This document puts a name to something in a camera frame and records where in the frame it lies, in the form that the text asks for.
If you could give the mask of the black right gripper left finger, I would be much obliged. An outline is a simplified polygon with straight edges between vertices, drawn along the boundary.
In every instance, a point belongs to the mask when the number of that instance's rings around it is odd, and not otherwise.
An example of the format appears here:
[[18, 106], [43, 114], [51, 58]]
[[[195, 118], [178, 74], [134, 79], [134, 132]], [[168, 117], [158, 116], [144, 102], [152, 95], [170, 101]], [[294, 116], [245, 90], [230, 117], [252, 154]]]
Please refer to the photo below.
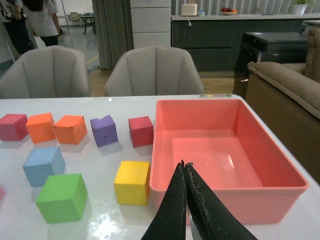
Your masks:
[[177, 164], [159, 209], [142, 236], [143, 240], [186, 238], [187, 179], [185, 163]]

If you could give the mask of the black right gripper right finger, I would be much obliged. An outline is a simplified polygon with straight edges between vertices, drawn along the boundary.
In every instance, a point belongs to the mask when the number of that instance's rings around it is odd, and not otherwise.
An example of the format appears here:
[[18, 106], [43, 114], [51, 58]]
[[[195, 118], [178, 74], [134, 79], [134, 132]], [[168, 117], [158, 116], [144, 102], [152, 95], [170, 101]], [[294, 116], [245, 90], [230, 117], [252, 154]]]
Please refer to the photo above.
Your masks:
[[187, 210], [194, 240], [255, 240], [211, 190], [192, 163], [184, 166]]

